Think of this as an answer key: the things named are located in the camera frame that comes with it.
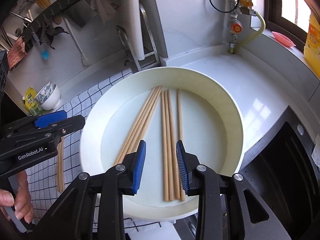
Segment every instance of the window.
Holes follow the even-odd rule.
[[[303,51],[311,10],[305,0],[265,0],[266,27],[291,39]]]

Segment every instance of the human hand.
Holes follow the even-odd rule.
[[[21,171],[17,174],[18,180],[18,191],[16,198],[13,199],[13,196],[10,192],[0,189],[0,209],[3,212],[7,220],[10,220],[10,217],[5,212],[3,206],[12,207],[14,205],[17,219],[22,219],[29,224],[33,219],[33,206],[31,203],[31,196],[28,189],[27,173]]]

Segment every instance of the blue gripper pad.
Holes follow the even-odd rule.
[[[188,194],[188,192],[189,192],[189,177],[188,177],[188,172],[187,172],[186,165],[185,165],[185,162],[183,159],[182,151],[183,151],[183,149],[181,149],[179,142],[177,142],[176,154],[177,154],[177,161],[178,161],[181,184],[182,184],[182,188],[183,188],[184,192],[186,194]]]
[[[138,159],[136,166],[133,171],[133,184],[132,184],[132,192],[134,194],[137,194],[138,189],[140,188],[140,182],[142,177],[142,171],[144,166],[144,160],[146,158],[146,142],[140,141],[140,144],[142,143],[141,147],[138,147],[138,150],[136,154],[138,154]]]
[[[67,113],[65,111],[57,111],[51,114],[41,115],[34,121],[35,127],[44,128],[50,123],[58,122],[67,118]]]

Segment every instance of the finger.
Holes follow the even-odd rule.
[[[18,192],[16,194],[16,198],[14,200],[15,210],[20,211],[26,204],[30,203],[30,201],[30,193],[27,190],[19,187]]]
[[[28,175],[26,171],[20,171],[17,173],[17,180],[19,183],[19,187],[28,188]]]
[[[28,214],[26,214],[26,215],[24,216],[24,220],[25,220],[25,222],[27,222],[28,224],[31,223],[32,219],[33,219],[33,208],[31,208],[30,211],[28,212]]]
[[[12,207],[14,198],[9,191],[0,189],[0,206]]]
[[[27,204],[20,211],[15,211],[14,214],[16,215],[17,219],[20,220],[29,213],[31,208],[32,206],[30,204]]]

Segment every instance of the white and black checkered cloth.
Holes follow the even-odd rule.
[[[132,75],[130,69],[124,70],[96,85],[87,91],[76,96],[58,109],[67,112],[68,117],[81,114],[85,119],[99,98],[107,92],[113,85],[122,79]],[[65,187],[82,172],[80,166],[79,144],[81,130],[65,136],[63,151],[63,168]],[[60,196],[56,183],[56,163],[57,157],[39,163],[27,169],[29,191],[31,202],[34,208],[34,223],[37,224],[46,211]],[[93,230],[97,230],[99,203],[97,200],[94,212]],[[124,219],[125,232],[145,231],[153,228],[171,225],[174,221],[150,222],[142,220]]]

